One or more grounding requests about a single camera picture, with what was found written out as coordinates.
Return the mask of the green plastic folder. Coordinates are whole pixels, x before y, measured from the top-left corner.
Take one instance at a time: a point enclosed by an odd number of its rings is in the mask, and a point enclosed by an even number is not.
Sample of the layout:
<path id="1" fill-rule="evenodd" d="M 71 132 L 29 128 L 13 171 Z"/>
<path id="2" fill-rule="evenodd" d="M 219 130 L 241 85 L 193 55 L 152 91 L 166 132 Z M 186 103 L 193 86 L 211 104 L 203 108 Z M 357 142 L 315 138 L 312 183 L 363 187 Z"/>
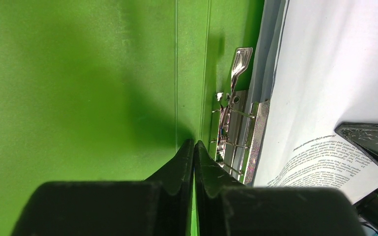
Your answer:
<path id="1" fill-rule="evenodd" d="M 55 180 L 143 180 L 214 96 L 262 0 L 0 0 L 0 236 Z"/>

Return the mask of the metal folder clip mechanism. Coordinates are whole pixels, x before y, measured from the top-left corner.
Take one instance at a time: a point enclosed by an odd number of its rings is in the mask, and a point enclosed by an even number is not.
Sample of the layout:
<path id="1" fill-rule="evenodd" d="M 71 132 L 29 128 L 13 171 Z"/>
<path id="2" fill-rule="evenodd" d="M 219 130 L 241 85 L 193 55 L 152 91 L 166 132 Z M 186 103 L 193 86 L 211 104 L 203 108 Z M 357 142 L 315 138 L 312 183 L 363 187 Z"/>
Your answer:
<path id="1" fill-rule="evenodd" d="M 270 108 L 270 99 L 259 98 L 254 85 L 249 90 L 236 89 L 252 55 L 252 47 L 235 50 L 224 89 L 216 94 L 218 106 L 213 113 L 220 119 L 210 141 L 213 159 L 246 186 L 253 186 Z"/>

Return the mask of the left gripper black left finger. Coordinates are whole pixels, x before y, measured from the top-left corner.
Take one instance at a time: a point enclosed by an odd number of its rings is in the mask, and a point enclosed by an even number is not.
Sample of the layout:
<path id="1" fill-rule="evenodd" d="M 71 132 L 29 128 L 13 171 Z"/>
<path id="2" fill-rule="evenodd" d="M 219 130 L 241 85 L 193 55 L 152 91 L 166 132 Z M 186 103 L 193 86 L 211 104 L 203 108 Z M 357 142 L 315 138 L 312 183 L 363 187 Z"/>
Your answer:
<path id="1" fill-rule="evenodd" d="M 194 141 L 143 181 L 51 181 L 24 206 L 14 236 L 187 236 Z"/>

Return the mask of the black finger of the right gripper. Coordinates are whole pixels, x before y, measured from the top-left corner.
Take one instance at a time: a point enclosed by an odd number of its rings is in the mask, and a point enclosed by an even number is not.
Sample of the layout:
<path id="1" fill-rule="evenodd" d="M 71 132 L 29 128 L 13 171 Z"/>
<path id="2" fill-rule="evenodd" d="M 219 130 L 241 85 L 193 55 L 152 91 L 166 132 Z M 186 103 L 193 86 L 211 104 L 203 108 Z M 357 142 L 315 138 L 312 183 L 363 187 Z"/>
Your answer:
<path id="1" fill-rule="evenodd" d="M 359 149 L 378 166 L 378 124 L 343 122 L 335 128 L 335 133 Z"/>

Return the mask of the printed paper sheet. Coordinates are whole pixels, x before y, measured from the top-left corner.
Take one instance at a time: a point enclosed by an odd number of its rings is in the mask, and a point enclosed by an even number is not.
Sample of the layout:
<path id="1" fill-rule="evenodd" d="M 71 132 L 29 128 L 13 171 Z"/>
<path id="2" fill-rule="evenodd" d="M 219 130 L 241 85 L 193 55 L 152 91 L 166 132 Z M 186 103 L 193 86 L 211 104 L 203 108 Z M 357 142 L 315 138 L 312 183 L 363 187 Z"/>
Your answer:
<path id="1" fill-rule="evenodd" d="M 373 192 L 378 166 L 342 122 L 378 123 L 378 0 L 290 0 L 254 186 Z"/>

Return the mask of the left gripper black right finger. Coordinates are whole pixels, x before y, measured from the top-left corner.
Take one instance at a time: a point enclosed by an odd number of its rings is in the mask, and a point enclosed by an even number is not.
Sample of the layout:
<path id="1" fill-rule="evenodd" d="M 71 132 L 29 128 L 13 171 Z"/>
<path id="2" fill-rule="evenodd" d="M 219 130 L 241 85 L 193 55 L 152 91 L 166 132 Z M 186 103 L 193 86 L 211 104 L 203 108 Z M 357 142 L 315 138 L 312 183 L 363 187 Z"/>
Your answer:
<path id="1" fill-rule="evenodd" d="M 200 236 L 362 236 L 357 214 L 334 188 L 247 187 L 194 146 Z"/>

